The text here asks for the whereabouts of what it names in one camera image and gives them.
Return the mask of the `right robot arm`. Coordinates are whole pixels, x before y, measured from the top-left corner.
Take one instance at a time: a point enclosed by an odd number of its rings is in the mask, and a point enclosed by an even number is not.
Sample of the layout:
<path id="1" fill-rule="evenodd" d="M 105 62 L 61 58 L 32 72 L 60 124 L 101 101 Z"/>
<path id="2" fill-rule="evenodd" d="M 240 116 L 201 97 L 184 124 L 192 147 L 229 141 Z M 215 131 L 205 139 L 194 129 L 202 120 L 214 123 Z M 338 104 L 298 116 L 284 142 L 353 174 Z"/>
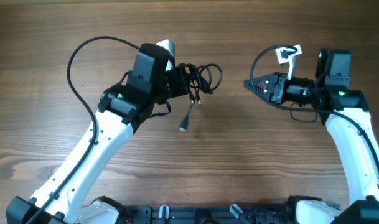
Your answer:
<path id="1" fill-rule="evenodd" d="M 343 211 L 316 197 L 290 196 L 281 223 L 379 223 L 379 146 L 369 105 L 360 90 L 349 88 L 352 54 L 320 49 L 315 79 L 295 76 L 300 45 L 274 45 L 253 61 L 244 87 L 281 110 L 314 113 L 327 128 L 339 152 L 349 188 Z"/>

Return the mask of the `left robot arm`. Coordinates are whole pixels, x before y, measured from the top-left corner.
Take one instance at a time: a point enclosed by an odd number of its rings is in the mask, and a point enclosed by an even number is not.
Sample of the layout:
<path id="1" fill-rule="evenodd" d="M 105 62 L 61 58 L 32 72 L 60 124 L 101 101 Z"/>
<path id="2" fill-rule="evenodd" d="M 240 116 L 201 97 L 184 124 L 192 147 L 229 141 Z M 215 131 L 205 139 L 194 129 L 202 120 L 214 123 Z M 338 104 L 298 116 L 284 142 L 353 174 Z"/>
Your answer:
<path id="1" fill-rule="evenodd" d="M 52 177 L 29 200 L 15 197 L 6 208 L 8 223 L 127 223 L 120 203 L 100 197 L 84 206 L 106 165 L 135 134 L 156 104 L 189 92 L 174 43 L 163 40 L 138 47 L 132 70 L 104 91 L 91 125 Z"/>

